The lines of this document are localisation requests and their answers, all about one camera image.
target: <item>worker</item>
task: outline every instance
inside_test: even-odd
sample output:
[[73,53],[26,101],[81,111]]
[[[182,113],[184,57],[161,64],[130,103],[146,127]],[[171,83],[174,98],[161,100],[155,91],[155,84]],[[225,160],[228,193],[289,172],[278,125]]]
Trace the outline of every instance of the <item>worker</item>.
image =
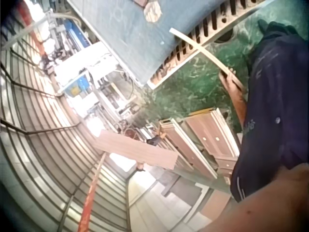
[[[152,146],[157,146],[166,136],[166,133],[163,132],[163,129],[161,125],[159,125],[159,128],[156,131],[155,137],[151,139],[147,139],[146,143]],[[143,162],[136,162],[136,171],[137,172],[144,172],[144,163]]]
[[[219,73],[243,127],[242,147],[231,177],[231,193],[237,202],[246,203],[238,207],[243,217],[233,222],[233,229],[220,227],[215,231],[297,231],[288,226],[283,229],[283,225],[291,225],[295,219],[292,211],[288,211],[294,203],[303,202],[304,207],[307,199],[304,195],[292,196],[300,189],[309,196],[306,182],[292,191],[293,182],[289,182],[288,177],[278,180],[282,174],[293,174],[291,169],[298,165],[303,164],[303,169],[308,170],[308,42],[292,26],[276,22],[268,25],[264,20],[259,20],[258,25],[264,36],[250,55],[248,102],[232,81],[232,75]],[[250,205],[247,212],[245,205]],[[247,218],[251,225],[244,223]]]

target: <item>dark blue shirt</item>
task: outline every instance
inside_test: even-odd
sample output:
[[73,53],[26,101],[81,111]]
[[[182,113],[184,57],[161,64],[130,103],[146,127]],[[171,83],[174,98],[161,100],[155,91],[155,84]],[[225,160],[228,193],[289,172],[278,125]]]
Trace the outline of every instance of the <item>dark blue shirt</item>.
[[308,162],[308,43],[298,35],[280,36],[256,52],[231,180],[238,202],[269,184],[280,166]]

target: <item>factory floor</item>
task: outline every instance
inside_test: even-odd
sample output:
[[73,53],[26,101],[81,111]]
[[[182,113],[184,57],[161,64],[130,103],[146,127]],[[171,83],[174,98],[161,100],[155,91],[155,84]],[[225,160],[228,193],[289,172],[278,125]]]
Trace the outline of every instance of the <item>factory floor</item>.
[[[258,19],[292,25],[302,38],[308,39],[307,9],[295,2],[275,0],[236,25],[228,42],[211,43],[207,49],[226,66],[236,70],[237,77],[247,85],[246,59],[262,38],[257,26]],[[236,113],[220,83],[218,72],[218,68],[203,54],[196,55],[156,90],[143,90],[146,101],[143,117],[155,121],[159,118],[184,117],[190,112],[209,107],[220,107],[230,112],[227,121],[235,132],[240,132]]]

